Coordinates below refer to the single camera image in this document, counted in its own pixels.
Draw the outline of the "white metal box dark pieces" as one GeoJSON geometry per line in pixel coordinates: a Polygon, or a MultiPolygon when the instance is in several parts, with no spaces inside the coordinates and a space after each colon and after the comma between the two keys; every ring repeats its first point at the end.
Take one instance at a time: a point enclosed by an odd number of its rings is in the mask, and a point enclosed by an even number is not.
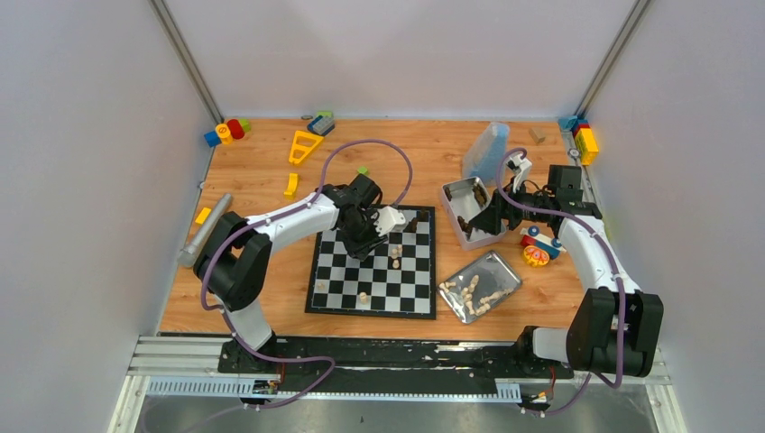
{"type": "Polygon", "coordinates": [[[505,228],[502,228],[499,234],[492,235],[469,225],[470,220],[478,216],[489,204],[488,190],[480,178],[471,177],[444,184],[441,187],[440,199],[464,251],[498,243],[505,237],[505,228]]]}

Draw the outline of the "black white chessboard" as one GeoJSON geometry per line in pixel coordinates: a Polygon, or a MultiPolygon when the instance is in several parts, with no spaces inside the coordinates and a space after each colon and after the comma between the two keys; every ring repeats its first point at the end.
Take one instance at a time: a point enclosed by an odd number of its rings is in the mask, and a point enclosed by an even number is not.
{"type": "Polygon", "coordinates": [[[408,225],[388,234],[364,261],[351,258],[335,231],[317,235],[307,313],[434,320],[436,209],[402,206],[408,225]],[[361,292],[369,295],[363,305],[361,292]]]}

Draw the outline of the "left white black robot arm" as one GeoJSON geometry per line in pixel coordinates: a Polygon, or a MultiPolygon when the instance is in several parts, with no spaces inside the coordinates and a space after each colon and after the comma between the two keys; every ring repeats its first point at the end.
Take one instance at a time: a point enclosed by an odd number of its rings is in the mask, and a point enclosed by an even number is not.
{"type": "Polygon", "coordinates": [[[346,253],[364,260],[405,218],[396,207],[379,207],[379,187],[365,175],[348,185],[325,185],[271,213],[220,217],[192,270],[202,282],[200,298],[213,294],[227,324],[244,345],[242,361],[256,373],[269,371],[276,348],[258,300],[271,257],[310,235],[334,231],[346,253]]]}

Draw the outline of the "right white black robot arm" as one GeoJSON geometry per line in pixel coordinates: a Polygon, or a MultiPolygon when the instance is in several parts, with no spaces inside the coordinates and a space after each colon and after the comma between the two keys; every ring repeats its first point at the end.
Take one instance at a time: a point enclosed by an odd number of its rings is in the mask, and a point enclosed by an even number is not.
{"type": "Polygon", "coordinates": [[[474,217],[475,228],[516,229],[522,222],[548,226],[575,265],[584,297],[568,328],[527,326],[518,338],[515,363],[527,376],[538,376],[551,361],[600,378],[613,375],[611,386],[625,376],[649,375],[657,350],[664,305],[644,292],[616,257],[605,233],[600,208],[584,198],[582,171],[552,165],[548,183],[529,192],[526,162],[506,162],[497,171],[511,181],[498,187],[487,209],[474,217]]]}

